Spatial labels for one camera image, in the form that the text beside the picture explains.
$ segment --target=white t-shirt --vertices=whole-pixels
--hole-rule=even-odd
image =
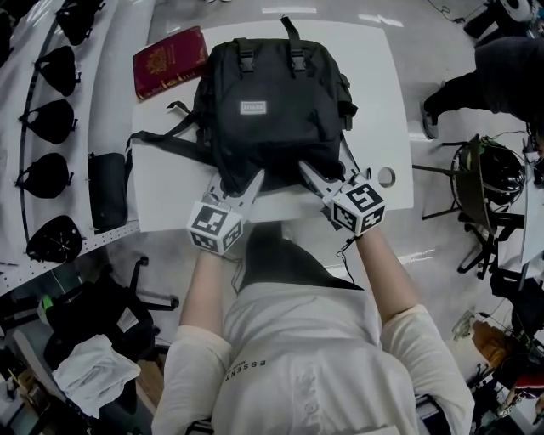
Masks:
[[[250,285],[224,339],[179,327],[153,433],[211,417],[217,435],[413,434],[415,396],[429,394],[468,434],[472,395],[425,307],[380,330],[368,291]]]

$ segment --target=round hole in table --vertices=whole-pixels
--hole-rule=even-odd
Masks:
[[[380,186],[388,189],[394,186],[397,181],[397,176],[390,167],[383,167],[380,169],[380,172],[377,173],[377,181],[380,183]]]

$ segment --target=sneaker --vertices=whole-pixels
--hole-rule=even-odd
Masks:
[[[438,139],[439,138],[439,126],[438,124],[433,123],[433,117],[430,113],[428,113],[425,110],[425,102],[422,101],[419,105],[419,108],[422,112],[422,119],[423,119],[423,131],[425,132],[425,136],[429,139]]]

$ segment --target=shirt sleeve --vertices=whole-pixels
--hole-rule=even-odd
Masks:
[[[417,305],[393,317],[383,327],[382,345],[406,367],[416,395],[437,401],[452,433],[469,433],[472,394],[427,309]]]
[[[151,425],[154,435],[184,435],[194,421],[212,416],[230,365],[231,346],[195,326],[180,326],[164,367],[164,390]]]

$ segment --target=maroon passport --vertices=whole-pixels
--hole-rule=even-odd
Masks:
[[[134,88],[139,99],[201,76],[207,49],[200,27],[163,39],[133,57]]]

